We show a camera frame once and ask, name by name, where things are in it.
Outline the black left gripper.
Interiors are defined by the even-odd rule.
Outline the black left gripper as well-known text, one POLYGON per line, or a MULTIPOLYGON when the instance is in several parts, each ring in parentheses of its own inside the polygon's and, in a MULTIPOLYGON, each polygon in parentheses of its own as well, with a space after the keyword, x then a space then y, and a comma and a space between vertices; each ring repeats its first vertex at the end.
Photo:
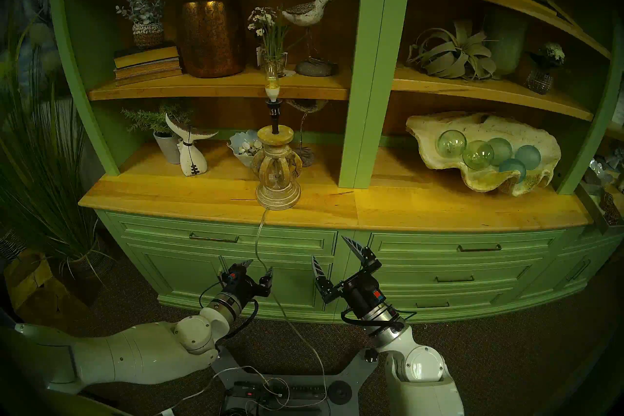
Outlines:
POLYGON ((267 298, 271 294, 273 282, 273 267, 269 267, 255 282, 249 275, 247 269, 252 264, 252 259, 239 261, 228 271, 222 272, 222 302, 230 306, 246 306, 254 297, 267 298))

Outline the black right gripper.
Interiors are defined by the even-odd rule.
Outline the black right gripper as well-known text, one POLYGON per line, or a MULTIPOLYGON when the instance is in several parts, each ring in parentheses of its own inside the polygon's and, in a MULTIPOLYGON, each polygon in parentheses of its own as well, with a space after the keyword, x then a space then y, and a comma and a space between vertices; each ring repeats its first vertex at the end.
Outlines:
POLYGON ((351 252, 360 260, 361 271, 368 274, 355 274, 345 281, 334 284, 326 277, 320 263, 312 257, 311 267, 314 283, 325 304, 332 303, 336 297, 343 298, 347 308, 341 313, 341 320, 390 320, 390 309, 385 303, 385 296, 379 289, 379 283, 371 275, 381 268, 381 261, 368 246, 343 236, 351 252))

